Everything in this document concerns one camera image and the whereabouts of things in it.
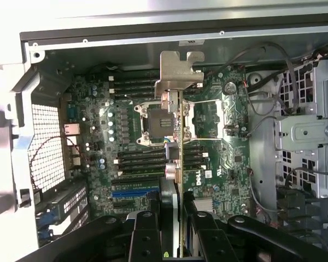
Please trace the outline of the silver chipset heatsink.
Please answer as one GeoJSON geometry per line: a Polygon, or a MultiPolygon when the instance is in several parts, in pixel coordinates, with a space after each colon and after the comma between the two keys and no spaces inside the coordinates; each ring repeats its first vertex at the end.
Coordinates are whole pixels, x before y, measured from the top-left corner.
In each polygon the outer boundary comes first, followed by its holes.
{"type": "Polygon", "coordinates": [[[195,207],[197,211],[207,211],[215,213],[215,208],[213,207],[212,198],[200,198],[194,200],[195,207]]]}

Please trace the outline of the blue expansion slot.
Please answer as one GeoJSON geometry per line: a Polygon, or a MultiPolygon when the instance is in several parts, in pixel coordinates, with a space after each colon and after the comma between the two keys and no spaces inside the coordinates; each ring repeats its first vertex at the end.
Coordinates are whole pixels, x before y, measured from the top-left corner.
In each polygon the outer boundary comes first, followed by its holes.
{"type": "Polygon", "coordinates": [[[131,189],[131,190],[117,190],[112,192],[112,198],[135,198],[145,196],[150,192],[157,192],[158,189],[131,189]]]}

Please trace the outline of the green motherboard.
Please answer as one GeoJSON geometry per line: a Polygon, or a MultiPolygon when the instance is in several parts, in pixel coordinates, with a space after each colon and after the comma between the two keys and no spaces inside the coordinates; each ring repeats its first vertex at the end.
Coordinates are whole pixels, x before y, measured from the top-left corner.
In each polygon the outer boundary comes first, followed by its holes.
{"type": "MultiPolygon", "coordinates": [[[[243,67],[229,66],[219,73],[204,67],[208,77],[184,92],[193,102],[196,138],[184,144],[184,190],[195,199],[212,198],[215,214],[223,221],[250,212],[250,165],[247,133],[247,98],[243,67]],[[224,86],[234,82],[237,92],[226,95],[224,86]]],[[[72,137],[74,163],[84,168],[89,185],[91,215],[125,219],[132,211],[149,207],[147,194],[112,198],[112,192],[158,189],[168,163],[165,144],[147,147],[135,142],[139,122],[134,107],[160,101],[154,96],[158,70],[104,72],[78,75],[63,98],[66,124],[79,126],[72,137]],[[163,175],[118,177],[118,171],[160,169],[163,175]]]]}

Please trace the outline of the black fan housing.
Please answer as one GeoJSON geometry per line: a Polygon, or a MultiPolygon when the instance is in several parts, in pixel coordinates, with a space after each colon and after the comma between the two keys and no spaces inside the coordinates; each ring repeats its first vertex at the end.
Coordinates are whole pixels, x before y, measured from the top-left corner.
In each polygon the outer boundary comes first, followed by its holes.
{"type": "Polygon", "coordinates": [[[320,232],[328,226],[328,209],[323,199],[288,187],[277,188],[278,229],[295,235],[320,232]]]}

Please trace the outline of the CPU socket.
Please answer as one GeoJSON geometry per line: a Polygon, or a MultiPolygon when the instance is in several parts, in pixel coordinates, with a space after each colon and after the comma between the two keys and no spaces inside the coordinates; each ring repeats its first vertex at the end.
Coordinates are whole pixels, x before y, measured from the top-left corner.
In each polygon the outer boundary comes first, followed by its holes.
{"type": "MultiPolygon", "coordinates": [[[[183,102],[184,142],[197,137],[193,124],[194,107],[189,101],[183,102]]],[[[139,135],[135,139],[137,144],[156,147],[178,141],[178,115],[162,109],[159,101],[143,102],[133,109],[135,120],[139,122],[139,135]]]]}

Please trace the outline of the grey and black PC case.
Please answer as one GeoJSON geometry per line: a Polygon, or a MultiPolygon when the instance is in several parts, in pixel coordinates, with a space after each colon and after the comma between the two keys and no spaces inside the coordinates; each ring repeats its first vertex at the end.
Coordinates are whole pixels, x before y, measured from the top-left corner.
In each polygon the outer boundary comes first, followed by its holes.
{"type": "MultiPolygon", "coordinates": [[[[20,43],[23,61],[17,80],[0,91],[0,262],[17,262],[108,216],[91,215],[87,175],[71,154],[79,126],[66,124],[63,98],[78,75],[158,70],[159,80],[163,51],[178,51],[182,60],[188,52],[204,53],[204,61],[192,66],[204,74],[203,81],[208,77],[204,67],[215,73],[243,67],[251,196],[244,216],[278,229],[277,188],[292,187],[276,181],[276,121],[282,112],[292,116],[297,111],[295,69],[328,60],[328,26],[228,30],[203,22],[171,22],[22,32],[20,43]]],[[[154,96],[161,101],[155,84],[154,96]]],[[[184,256],[172,256],[174,189],[165,176],[157,192],[162,262],[205,262],[185,207],[184,256]]],[[[328,198],[318,199],[328,209],[328,198]]],[[[124,222],[138,212],[125,219],[111,216],[124,222]]],[[[229,219],[208,213],[224,223],[229,219]]],[[[291,236],[328,251],[328,226],[291,236]]]]}

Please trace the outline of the silver perforated drive cage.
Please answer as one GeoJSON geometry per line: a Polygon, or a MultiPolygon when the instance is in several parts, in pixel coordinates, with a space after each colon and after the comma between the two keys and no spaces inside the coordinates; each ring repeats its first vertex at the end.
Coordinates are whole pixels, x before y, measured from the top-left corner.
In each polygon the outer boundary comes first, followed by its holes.
{"type": "Polygon", "coordinates": [[[328,60],[295,69],[298,107],[275,126],[276,181],[328,198],[328,60]]]}

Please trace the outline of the silver coin battery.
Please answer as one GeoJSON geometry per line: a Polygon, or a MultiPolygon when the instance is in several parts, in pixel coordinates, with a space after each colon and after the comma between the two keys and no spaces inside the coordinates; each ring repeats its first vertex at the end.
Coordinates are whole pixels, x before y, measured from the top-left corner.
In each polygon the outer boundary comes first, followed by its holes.
{"type": "Polygon", "coordinates": [[[225,91],[226,95],[231,96],[237,92],[237,86],[234,82],[228,82],[224,86],[224,91],[225,91]]]}

